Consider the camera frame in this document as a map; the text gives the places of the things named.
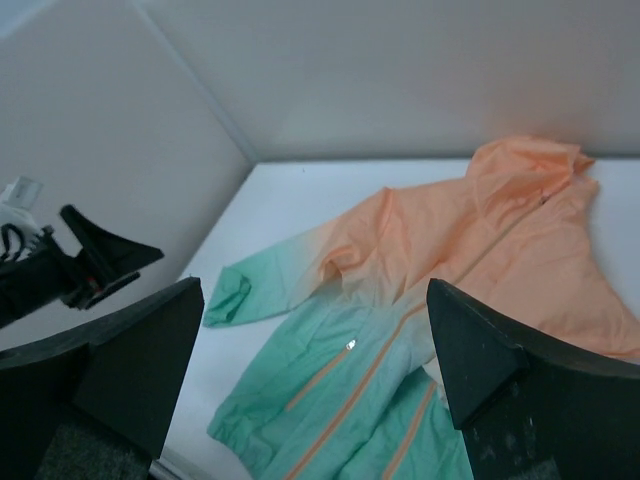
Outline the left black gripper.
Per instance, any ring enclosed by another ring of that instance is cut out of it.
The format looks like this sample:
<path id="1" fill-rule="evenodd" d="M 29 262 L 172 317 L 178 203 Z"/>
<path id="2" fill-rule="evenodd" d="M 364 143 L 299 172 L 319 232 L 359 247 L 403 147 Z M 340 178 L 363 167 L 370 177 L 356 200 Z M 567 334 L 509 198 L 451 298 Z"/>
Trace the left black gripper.
<path id="1" fill-rule="evenodd" d="M 51 234 L 42 234 L 23 260 L 1 265 L 1 327 L 61 299 L 71 309 L 89 310 L 140 278 L 140 271 L 164 258 L 156 247 L 128 240 L 65 205 L 62 220 L 81 245 L 73 260 Z"/>

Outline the orange and teal gradient jacket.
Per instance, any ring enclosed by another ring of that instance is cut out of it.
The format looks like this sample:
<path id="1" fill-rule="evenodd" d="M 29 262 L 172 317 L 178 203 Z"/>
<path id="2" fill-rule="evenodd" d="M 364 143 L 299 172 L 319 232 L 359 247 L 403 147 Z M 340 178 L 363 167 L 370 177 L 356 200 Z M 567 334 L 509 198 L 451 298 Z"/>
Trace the orange and teal gradient jacket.
<path id="1" fill-rule="evenodd" d="M 426 291 L 445 280 L 583 349 L 639 356 L 639 322 L 591 253 L 598 185 L 572 144 L 479 148 L 464 176 L 385 188 L 224 268 L 203 322 L 282 324 L 208 435 L 254 479 L 468 479 Z"/>

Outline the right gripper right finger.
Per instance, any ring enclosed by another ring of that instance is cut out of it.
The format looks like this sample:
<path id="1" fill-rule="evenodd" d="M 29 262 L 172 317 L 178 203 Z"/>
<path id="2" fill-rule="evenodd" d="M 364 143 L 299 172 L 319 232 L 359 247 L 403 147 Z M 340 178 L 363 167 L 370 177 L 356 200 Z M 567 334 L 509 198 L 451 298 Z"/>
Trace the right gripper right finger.
<path id="1" fill-rule="evenodd" d="M 526 326 L 439 279 L 426 304 L 476 479 L 636 479 L 639 368 Z"/>

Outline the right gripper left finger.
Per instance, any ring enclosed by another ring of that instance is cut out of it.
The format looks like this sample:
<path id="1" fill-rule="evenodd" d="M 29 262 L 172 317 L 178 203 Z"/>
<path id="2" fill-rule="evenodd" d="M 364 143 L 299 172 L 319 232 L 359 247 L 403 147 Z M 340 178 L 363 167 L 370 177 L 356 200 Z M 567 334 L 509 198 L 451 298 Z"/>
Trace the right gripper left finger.
<path id="1" fill-rule="evenodd" d="M 1 354 L 4 479 L 145 479 L 161 455 L 204 299 L 197 277 Z"/>

